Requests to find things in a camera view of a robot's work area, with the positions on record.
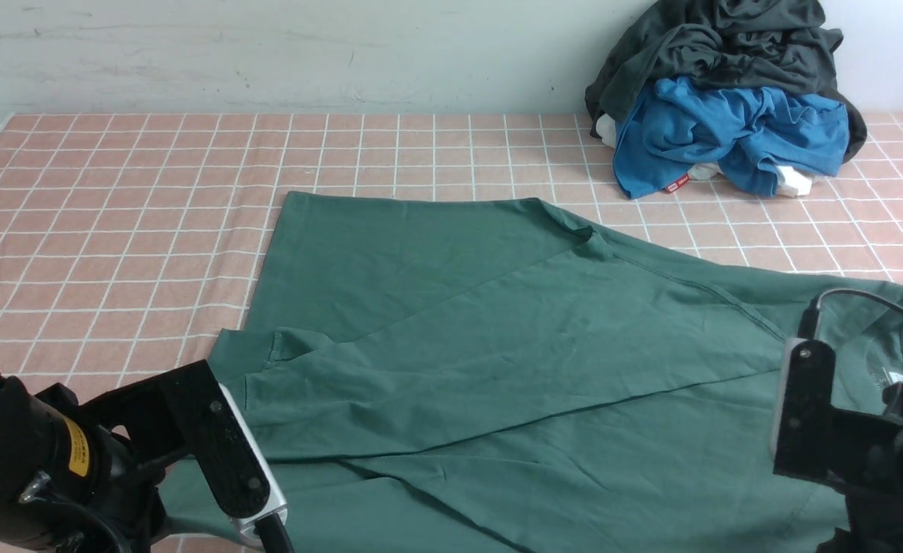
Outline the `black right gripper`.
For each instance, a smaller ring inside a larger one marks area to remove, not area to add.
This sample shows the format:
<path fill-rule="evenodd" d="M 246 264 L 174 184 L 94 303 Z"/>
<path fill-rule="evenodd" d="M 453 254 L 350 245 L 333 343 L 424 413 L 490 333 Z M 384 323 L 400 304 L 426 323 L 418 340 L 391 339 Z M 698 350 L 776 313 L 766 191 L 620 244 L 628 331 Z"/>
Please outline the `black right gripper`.
<path fill-rule="evenodd" d="M 805 339 L 792 353 L 775 475 L 839 493 L 847 528 L 819 552 L 903 552 L 903 382 L 882 393 L 881 414 L 833 406 L 835 353 Z"/>

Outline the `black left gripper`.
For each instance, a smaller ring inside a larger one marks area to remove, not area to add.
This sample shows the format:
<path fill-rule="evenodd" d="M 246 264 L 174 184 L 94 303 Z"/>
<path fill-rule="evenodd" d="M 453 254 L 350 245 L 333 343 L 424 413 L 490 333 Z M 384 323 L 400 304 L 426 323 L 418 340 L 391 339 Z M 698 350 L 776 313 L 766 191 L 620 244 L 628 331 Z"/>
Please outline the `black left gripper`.
<path fill-rule="evenodd" d="M 80 402 L 54 384 L 35 399 L 56 426 L 54 468 L 34 497 L 47 552 L 149 552 L 172 532 L 160 496 L 167 470 L 203 461 L 226 400 L 205 360 Z"/>

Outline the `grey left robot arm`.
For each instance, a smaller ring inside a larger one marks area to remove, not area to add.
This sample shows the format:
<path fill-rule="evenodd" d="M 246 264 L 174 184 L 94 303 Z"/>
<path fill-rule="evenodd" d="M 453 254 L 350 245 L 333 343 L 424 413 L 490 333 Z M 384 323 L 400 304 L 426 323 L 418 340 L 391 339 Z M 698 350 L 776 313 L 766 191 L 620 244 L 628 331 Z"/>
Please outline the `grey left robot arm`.
<path fill-rule="evenodd" d="M 159 485 L 202 443 L 174 387 L 188 365 L 80 402 L 0 373 L 0 543 L 34 552 L 147 552 L 170 533 Z"/>

